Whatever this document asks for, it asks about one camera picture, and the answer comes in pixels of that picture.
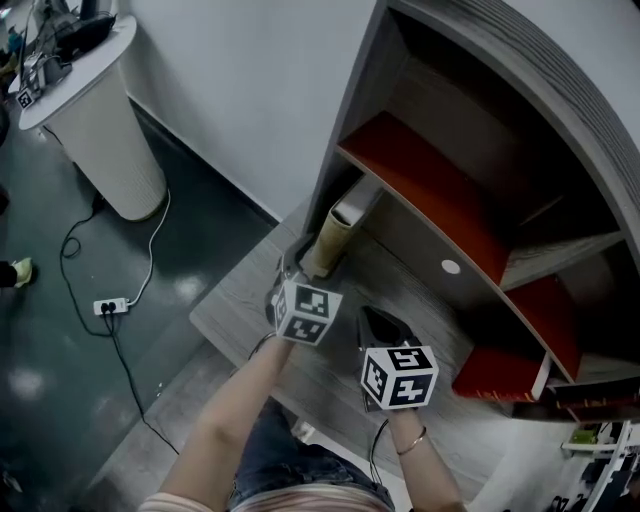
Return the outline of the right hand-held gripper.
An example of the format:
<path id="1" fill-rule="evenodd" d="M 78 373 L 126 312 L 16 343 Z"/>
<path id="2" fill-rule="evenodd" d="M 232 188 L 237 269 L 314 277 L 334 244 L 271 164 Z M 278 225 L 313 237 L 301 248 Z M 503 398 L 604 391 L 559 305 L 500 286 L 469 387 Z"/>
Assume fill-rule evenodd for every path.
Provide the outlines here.
<path id="1" fill-rule="evenodd" d="M 365 410 L 426 406 L 439 374 L 431 347 L 404 321 L 376 307 L 361 307 L 356 325 Z"/>

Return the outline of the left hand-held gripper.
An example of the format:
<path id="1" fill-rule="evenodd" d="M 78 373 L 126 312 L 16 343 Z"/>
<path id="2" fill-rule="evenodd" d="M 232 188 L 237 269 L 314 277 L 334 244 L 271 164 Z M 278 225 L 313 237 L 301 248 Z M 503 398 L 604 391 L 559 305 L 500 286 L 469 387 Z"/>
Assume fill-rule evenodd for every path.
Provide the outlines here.
<path id="1" fill-rule="evenodd" d="M 288 341 L 317 346 L 334 323 L 343 295 L 305 281 L 302 257 L 315 233 L 298 238 L 282 254 L 273 287 L 265 297 L 265 314 L 275 334 Z"/>

